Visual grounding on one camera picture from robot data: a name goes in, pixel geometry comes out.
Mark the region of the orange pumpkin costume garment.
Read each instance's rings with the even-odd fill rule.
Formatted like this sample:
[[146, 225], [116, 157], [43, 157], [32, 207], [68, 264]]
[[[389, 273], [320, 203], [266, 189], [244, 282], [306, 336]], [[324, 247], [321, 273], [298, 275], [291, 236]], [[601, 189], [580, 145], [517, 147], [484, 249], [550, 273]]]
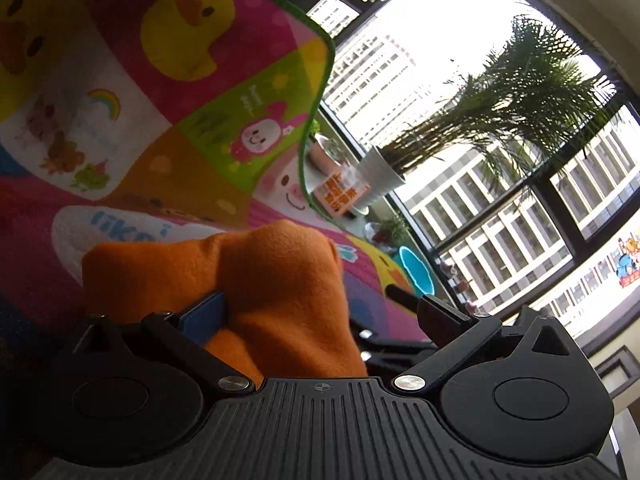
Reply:
[[341, 258], [315, 229], [282, 220], [174, 244], [103, 243], [82, 258], [82, 279], [92, 310], [116, 323], [219, 292], [227, 321], [205, 348], [256, 384], [367, 374], [349, 328]]

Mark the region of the blue plastic basin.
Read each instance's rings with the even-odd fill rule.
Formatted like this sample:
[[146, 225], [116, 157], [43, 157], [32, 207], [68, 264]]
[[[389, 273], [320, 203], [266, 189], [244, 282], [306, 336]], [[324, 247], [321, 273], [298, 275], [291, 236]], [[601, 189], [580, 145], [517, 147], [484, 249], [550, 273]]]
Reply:
[[405, 271], [417, 295], [433, 295], [435, 287], [430, 270], [409, 247], [400, 246], [394, 260]]

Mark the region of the small potted green plant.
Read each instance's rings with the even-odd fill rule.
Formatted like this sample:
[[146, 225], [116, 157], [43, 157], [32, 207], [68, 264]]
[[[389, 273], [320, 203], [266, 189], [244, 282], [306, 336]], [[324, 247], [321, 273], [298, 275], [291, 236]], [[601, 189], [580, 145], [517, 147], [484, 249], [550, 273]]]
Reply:
[[383, 219], [372, 235], [372, 242], [388, 247], [399, 247], [409, 237], [407, 220], [399, 214]]

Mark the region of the orange printed bag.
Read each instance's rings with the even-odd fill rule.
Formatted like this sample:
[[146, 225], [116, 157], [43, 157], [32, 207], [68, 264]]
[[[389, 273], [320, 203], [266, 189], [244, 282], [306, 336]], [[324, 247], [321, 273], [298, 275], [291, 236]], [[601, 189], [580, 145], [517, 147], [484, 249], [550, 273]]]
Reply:
[[336, 219], [363, 198], [369, 188], [358, 169], [348, 166], [327, 177], [312, 191], [312, 195], [324, 211]]

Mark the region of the colourful cartoon play mat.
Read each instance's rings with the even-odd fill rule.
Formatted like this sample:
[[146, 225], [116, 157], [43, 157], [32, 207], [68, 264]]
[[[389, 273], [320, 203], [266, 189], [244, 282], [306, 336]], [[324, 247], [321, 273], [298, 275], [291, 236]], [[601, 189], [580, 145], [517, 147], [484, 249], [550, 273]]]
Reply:
[[352, 319], [420, 341], [378, 248], [314, 210], [304, 145], [333, 63], [286, 0], [1, 0], [1, 300], [50, 322], [103, 242], [288, 219], [334, 241]]

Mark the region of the potted palm in white pot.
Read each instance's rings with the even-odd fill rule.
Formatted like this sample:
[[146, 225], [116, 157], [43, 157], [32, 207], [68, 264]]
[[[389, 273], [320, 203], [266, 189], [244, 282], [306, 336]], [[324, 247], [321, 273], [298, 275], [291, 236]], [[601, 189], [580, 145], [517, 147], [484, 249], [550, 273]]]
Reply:
[[504, 45], [483, 69], [464, 78], [439, 110], [372, 148], [357, 166], [366, 208], [401, 185], [408, 174], [454, 146], [480, 155], [490, 188], [521, 181], [541, 168], [561, 169], [572, 148], [583, 148], [623, 101], [611, 66], [587, 75], [582, 47], [555, 24], [527, 15], [511, 22]]

